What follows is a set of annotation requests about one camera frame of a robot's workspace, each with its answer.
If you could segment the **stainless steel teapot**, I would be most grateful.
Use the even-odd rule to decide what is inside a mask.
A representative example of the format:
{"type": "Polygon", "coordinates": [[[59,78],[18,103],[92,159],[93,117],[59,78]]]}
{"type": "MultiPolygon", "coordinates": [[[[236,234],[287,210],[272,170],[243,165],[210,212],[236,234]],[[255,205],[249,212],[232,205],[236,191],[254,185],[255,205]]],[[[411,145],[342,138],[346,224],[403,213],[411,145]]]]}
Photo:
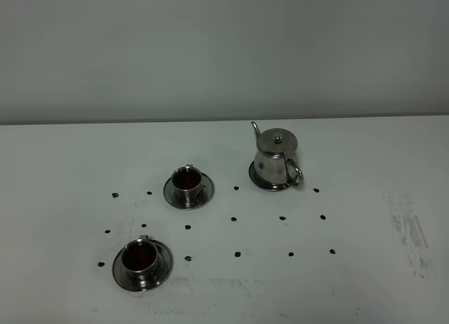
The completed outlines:
{"type": "Polygon", "coordinates": [[[257,147],[253,161],[257,174],[273,184],[286,183],[287,171],[294,177],[295,170],[300,169],[296,136],[282,128],[272,128],[261,133],[256,122],[252,121],[251,125],[257,147]]]}

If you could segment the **steel teapot saucer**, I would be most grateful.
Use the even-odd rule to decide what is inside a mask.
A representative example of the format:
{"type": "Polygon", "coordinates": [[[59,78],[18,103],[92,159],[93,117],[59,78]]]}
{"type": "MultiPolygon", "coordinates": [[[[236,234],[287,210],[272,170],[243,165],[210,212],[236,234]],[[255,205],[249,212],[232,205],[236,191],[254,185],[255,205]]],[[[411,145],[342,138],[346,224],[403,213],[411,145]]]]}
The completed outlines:
{"type": "Polygon", "coordinates": [[[285,189],[288,189],[290,186],[302,186],[304,184],[304,177],[302,175],[302,171],[297,168],[295,170],[295,176],[290,176],[290,172],[287,171],[287,182],[282,184],[273,184],[271,182],[268,182],[264,179],[262,179],[255,169],[255,164],[252,162],[248,173],[250,176],[251,181],[259,188],[264,189],[265,191],[283,191],[285,189]]]}

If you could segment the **stainless steel teacup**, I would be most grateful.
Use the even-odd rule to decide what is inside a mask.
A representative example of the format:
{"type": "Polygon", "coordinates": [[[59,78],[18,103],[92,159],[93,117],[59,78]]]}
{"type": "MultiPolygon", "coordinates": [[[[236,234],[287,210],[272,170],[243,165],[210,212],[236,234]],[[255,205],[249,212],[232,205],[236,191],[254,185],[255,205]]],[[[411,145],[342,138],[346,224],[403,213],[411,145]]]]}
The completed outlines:
{"type": "Polygon", "coordinates": [[[120,263],[133,274],[151,274],[158,263],[159,250],[148,236],[140,236],[121,251],[120,263]]]}
{"type": "Polygon", "coordinates": [[[202,172],[192,164],[178,168],[170,177],[173,194],[177,198],[194,198],[203,190],[202,172]]]}

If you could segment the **near stainless steel teacup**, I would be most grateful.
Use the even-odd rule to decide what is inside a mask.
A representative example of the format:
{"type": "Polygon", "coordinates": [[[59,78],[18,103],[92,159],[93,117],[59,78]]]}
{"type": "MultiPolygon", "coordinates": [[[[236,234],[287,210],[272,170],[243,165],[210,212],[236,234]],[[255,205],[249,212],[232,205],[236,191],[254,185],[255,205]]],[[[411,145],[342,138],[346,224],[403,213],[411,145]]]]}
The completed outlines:
{"type": "Polygon", "coordinates": [[[140,236],[121,251],[120,263],[133,274],[151,274],[158,263],[159,250],[148,236],[140,236]]]}

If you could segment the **far steel saucer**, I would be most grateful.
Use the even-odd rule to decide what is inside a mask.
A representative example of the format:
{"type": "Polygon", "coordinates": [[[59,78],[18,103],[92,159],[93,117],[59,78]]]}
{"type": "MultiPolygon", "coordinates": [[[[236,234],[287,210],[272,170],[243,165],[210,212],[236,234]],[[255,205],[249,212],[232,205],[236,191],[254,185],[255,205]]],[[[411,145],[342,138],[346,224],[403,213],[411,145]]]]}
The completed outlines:
{"type": "Polygon", "coordinates": [[[168,204],[179,210],[195,210],[207,204],[214,195],[213,181],[205,173],[201,173],[201,189],[197,193],[184,194],[176,192],[171,178],[167,180],[163,188],[163,196],[168,204]]]}

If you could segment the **far stainless steel teacup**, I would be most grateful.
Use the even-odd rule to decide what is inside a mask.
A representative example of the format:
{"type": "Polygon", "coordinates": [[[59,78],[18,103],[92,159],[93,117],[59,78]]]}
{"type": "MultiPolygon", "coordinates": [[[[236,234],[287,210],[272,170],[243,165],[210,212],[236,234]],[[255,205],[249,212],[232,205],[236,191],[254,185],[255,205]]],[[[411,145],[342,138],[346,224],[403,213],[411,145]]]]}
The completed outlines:
{"type": "Polygon", "coordinates": [[[202,172],[192,164],[178,168],[170,177],[173,194],[177,198],[194,198],[203,190],[202,172]]]}

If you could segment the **near steel saucer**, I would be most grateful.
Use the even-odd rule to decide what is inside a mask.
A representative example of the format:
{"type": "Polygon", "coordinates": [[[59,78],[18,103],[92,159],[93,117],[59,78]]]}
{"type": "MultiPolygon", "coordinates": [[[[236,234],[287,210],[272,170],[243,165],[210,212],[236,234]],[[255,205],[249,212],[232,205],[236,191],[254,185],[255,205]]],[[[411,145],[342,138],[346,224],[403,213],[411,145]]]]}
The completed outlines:
{"type": "Polygon", "coordinates": [[[126,271],[119,259],[121,257],[121,251],[116,255],[112,265],[112,275],[118,286],[124,290],[130,292],[143,292],[152,290],[163,284],[173,268],[173,254],[169,247],[157,240],[150,239],[153,241],[159,250],[158,263],[153,273],[151,274],[133,274],[126,271]]]}

